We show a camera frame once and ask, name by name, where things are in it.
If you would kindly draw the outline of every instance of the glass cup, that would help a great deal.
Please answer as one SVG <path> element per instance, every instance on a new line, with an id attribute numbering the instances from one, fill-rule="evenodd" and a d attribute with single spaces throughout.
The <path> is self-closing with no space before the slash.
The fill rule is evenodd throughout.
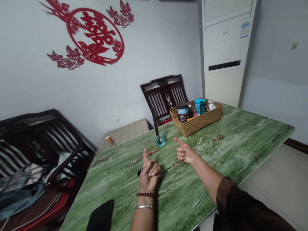
<path id="1" fill-rule="evenodd" d="M 159 139 L 157 139 L 156 134 L 154 134 L 153 139 L 154 139 L 154 142 L 156 143 L 156 145 L 159 146 L 159 147 L 164 146 L 165 143 L 166 143 L 165 137 L 162 133 L 159 133 Z"/>

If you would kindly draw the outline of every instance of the jar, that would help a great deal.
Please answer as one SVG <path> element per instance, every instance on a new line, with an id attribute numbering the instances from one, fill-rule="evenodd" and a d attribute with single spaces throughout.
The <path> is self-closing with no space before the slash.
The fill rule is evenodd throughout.
<path id="1" fill-rule="evenodd" d="M 176 105 L 177 114 L 181 123 L 187 122 L 188 119 L 188 103 L 178 103 Z"/>

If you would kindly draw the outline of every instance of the red bead bracelet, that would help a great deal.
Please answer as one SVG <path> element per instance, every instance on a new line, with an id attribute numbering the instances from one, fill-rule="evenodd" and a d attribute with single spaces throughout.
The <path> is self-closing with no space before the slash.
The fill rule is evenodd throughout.
<path id="1" fill-rule="evenodd" d="M 137 196 L 154 197 L 154 193 L 139 192 L 139 193 L 137 193 Z"/>

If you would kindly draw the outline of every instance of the dark wooden chair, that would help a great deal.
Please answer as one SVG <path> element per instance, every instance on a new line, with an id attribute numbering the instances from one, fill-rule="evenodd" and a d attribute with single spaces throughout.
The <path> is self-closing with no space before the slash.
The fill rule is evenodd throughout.
<path id="1" fill-rule="evenodd" d="M 1 230 L 32 231 L 54 223 L 72 205 L 94 151 L 55 109 L 0 121 L 0 178 L 12 175 L 27 163 L 45 165 L 50 170 L 58 165 L 62 152 L 71 154 L 50 175 L 46 192 L 6 224 L 0 222 Z M 57 180 L 60 174 L 66 178 Z"/>
<path id="2" fill-rule="evenodd" d="M 171 118 L 162 122 L 159 119 L 170 115 L 170 109 L 177 103 L 188 102 L 181 74 L 151 80 L 140 87 L 149 108 L 155 110 L 158 125 L 171 121 Z"/>

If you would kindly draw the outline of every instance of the wicker basket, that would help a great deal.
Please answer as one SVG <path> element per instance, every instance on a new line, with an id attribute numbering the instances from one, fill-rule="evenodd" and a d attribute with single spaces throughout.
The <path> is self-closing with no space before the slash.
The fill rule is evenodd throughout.
<path id="1" fill-rule="evenodd" d="M 200 129 L 203 129 L 204 127 L 220 120 L 222 118 L 222 104 L 211 101 L 212 104 L 215 105 L 215 109 L 212 111 L 209 111 L 207 113 L 204 113 L 200 116 L 194 117 L 192 120 L 181 123 L 178 118 L 177 114 L 177 108 L 174 107 L 170 109 L 170 114 L 172 117 L 173 123 L 176 125 L 176 127 L 179 129 L 179 131 L 183 134 L 183 136 L 187 137 L 191 134 L 199 131 Z M 195 102 L 190 101 L 188 104 L 192 105 L 192 110 L 195 110 Z"/>

